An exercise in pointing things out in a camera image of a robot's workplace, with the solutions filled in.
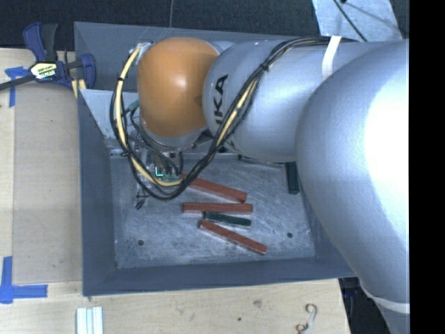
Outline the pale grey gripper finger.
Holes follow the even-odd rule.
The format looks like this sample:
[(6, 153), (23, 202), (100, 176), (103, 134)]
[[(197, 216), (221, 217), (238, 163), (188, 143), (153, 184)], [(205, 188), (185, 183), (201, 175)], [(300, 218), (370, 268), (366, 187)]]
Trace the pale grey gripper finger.
[(143, 194), (144, 197), (152, 196), (152, 183), (149, 180), (147, 180), (141, 174), (137, 174), (137, 183), (140, 193)]
[(140, 209), (145, 204), (145, 201), (148, 197), (149, 195), (146, 194), (143, 190), (137, 190), (133, 202), (134, 207), (136, 209)]

